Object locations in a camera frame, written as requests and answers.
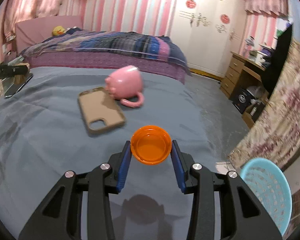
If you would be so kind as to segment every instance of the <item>gray bed sheet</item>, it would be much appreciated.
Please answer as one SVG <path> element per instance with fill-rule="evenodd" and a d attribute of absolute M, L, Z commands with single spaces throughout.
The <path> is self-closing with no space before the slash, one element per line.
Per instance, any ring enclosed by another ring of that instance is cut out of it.
<path fill-rule="evenodd" d="M 215 171 L 200 108 L 186 87 L 172 78 L 142 73 L 145 104 L 138 109 L 120 105 L 127 118 L 124 127 L 89 135 L 78 94 L 103 86 L 112 71 L 39 67 L 21 92 L 0 99 L 0 219 L 13 236 L 18 237 L 65 171 L 91 171 L 120 152 L 145 125 L 162 127 L 181 151 Z M 132 158 L 125 188 L 110 196 L 116 239 L 186 239 L 192 199 L 178 188 L 170 157 L 156 166 Z M 83 216 L 83 240 L 85 228 Z"/>

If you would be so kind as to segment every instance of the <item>pink mug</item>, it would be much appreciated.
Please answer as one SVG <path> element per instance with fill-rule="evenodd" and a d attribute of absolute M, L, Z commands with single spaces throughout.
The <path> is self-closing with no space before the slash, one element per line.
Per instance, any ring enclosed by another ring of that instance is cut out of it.
<path fill-rule="evenodd" d="M 143 88 L 142 77 L 139 69 L 135 66 L 119 68 L 112 72 L 106 79 L 105 89 L 113 99 L 128 107 L 140 107 L 144 102 L 141 93 Z M 131 102 L 128 98 L 138 96 L 137 102 Z"/>

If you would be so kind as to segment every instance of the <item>metal screw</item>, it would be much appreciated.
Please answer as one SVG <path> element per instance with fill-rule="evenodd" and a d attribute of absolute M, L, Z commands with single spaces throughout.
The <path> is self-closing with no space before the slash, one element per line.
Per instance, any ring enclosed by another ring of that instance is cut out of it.
<path fill-rule="evenodd" d="M 192 168 L 194 168 L 195 170 L 201 170 L 202 169 L 202 165 L 199 164 L 199 163 L 195 163 L 195 164 L 192 164 Z"/>
<path fill-rule="evenodd" d="M 235 171 L 229 171 L 228 175 L 230 178 L 233 178 L 233 179 L 238 177 L 238 173 L 236 173 Z"/>
<path fill-rule="evenodd" d="M 74 172 L 73 171 L 67 171 L 65 173 L 66 178 L 72 178 L 74 176 Z"/>
<path fill-rule="evenodd" d="M 103 163 L 100 165 L 100 168 L 102 170 L 108 170 L 110 168 L 110 164 L 109 163 Z"/>

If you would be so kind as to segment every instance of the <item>blue basket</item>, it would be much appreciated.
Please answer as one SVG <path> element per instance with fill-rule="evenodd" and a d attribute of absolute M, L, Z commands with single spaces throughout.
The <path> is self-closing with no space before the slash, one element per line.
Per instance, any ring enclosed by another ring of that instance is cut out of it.
<path fill-rule="evenodd" d="M 282 171 L 273 162 L 256 158 L 244 165 L 240 177 L 263 204 L 283 235 L 291 218 L 292 197 Z"/>

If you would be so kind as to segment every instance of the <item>pink headboard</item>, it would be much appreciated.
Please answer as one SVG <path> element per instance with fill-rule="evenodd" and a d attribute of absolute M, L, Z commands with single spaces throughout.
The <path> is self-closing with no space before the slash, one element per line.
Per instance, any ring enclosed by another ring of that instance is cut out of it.
<path fill-rule="evenodd" d="M 60 25 L 65 29 L 74 26 L 83 28 L 80 16 L 52 16 L 16 23 L 17 53 L 52 37 L 52 30 Z"/>

